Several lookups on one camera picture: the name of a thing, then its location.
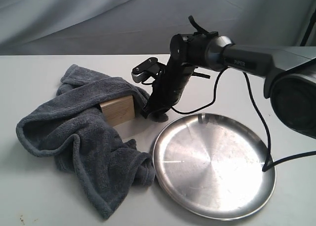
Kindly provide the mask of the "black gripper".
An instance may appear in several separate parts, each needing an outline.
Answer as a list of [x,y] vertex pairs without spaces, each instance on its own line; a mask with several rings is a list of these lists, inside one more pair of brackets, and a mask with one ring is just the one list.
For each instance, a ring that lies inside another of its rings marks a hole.
[[147,104],[141,110],[143,118],[154,122],[166,122],[167,112],[176,105],[196,67],[169,60],[153,86]]

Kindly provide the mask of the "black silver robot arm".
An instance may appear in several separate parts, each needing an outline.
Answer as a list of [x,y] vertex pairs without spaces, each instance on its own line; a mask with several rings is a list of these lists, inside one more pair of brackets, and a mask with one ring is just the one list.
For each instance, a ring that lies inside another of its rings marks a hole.
[[234,68],[264,79],[264,97],[284,125],[316,136],[315,47],[238,45],[216,31],[206,31],[192,16],[189,21],[196,31],[172,37],[169,60],[154,81],[142,116],[159,115],[176,105],[195,68],[216,72]]

